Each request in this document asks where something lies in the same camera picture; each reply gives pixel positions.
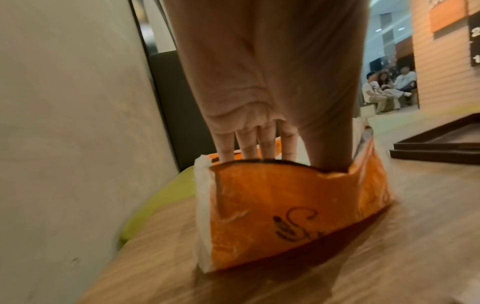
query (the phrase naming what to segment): white shirt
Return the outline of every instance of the white shirt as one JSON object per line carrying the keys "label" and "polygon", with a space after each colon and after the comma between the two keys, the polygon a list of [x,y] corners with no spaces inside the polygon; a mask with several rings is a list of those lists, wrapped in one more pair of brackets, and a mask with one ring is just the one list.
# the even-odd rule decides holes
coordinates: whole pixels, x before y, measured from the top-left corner
{"label": "white shirt", "polygon": [[361,87],[361,92],[363,93],[363,99],[365,99],[365,102],[370,103],[371,95],[367,94],[367,92],[380,93],[379,89],[380,86],[378,82],[365,82]]}
{"label": "white shirt", "polygon": [[404,86],[406,86],[407,84],[409,84],[410,82],[415,81],[415,80],[417,80],[417,74],[415,72],[409,72],[406,75],[401,75],[400,74],[395,79],[394,85],[395,85],[396,89],[401,89]]}

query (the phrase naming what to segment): black tray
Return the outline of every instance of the black tray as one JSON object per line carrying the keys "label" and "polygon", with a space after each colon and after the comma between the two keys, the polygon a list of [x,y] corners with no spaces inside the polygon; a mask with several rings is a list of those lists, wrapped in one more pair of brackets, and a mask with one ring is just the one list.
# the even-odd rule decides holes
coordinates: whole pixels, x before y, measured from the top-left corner
{"label": "black tray", "polygon": [[397,159],[480,165],[480,113],[475,113],[393,145]]}

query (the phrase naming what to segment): table top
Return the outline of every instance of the table top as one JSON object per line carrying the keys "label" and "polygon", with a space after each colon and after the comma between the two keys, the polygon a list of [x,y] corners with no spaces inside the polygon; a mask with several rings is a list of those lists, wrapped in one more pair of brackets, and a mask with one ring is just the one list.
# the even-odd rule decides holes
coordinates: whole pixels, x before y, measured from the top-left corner
{"label": "table top", "polygon": [[401,199],[380,215],[217,273],[192,259],[195,199],[167,205],[79,303],[450,303],[480,272],[480,166],[392,164]]}

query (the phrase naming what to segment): human hand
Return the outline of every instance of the human hand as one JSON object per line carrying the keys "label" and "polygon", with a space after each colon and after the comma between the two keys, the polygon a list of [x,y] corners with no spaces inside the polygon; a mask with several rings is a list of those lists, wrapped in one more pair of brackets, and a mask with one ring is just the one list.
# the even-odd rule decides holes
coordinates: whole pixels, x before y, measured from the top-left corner
{"label": "human hand", "polygon": [[185,75],[221,162],[296,159],[345,171],[362,64],[367,0],[165,0]]}

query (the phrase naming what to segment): food bag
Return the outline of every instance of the food bag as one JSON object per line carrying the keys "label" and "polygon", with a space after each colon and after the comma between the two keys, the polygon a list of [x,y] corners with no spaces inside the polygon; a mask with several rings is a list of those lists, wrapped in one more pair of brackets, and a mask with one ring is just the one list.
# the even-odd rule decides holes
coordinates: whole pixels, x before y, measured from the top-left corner
{"label": "food bag", "polygon": [[[301,140],[297,162],[256,159],[218,164],[216,155],[198,158],[194,257],[202,271],[280,254],[391,204],[394,193],[385,170],[388,151],[381,148],[380,157],[372,128],[360,119],[353,125],[353,164],[348,173],[322,173],[308,166]],[[280,140],[277,147],[279,154]]]}

